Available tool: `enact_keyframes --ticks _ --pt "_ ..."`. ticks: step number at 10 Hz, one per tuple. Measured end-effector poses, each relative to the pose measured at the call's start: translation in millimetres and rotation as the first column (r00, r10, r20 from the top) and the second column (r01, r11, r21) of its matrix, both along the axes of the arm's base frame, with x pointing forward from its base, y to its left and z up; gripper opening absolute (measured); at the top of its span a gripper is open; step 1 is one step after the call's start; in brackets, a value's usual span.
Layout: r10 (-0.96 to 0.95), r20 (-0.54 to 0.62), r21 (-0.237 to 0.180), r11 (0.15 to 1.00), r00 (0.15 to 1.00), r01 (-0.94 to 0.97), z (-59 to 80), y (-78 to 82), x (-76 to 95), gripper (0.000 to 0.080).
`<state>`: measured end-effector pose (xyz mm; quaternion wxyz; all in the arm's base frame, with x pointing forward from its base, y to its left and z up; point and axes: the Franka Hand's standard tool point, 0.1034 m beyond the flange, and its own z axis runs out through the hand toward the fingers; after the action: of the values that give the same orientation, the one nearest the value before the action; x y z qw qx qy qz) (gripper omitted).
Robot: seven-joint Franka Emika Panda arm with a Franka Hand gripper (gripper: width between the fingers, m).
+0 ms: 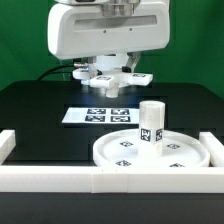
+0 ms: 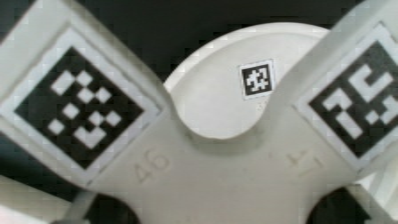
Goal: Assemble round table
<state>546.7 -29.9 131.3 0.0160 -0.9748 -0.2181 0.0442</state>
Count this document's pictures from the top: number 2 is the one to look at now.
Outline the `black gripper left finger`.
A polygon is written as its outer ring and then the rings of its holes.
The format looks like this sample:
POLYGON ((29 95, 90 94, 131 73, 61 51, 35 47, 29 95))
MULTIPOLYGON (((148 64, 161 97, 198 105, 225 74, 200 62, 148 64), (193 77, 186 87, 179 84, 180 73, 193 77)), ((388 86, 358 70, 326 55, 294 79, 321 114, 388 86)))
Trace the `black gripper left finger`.
POLYGON ((140 224, 129 206, 93 191, 53 193, 67 202, 67 211, 51 224, 140 224))

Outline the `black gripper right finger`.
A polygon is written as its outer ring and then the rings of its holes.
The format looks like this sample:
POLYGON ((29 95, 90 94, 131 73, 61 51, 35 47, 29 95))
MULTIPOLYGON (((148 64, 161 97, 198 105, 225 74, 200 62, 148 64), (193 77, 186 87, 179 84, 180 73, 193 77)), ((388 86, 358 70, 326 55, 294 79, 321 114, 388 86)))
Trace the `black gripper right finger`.
POLYGON ((305 224, 398 224, 358 184, 337 188, 319 199, 305 224))

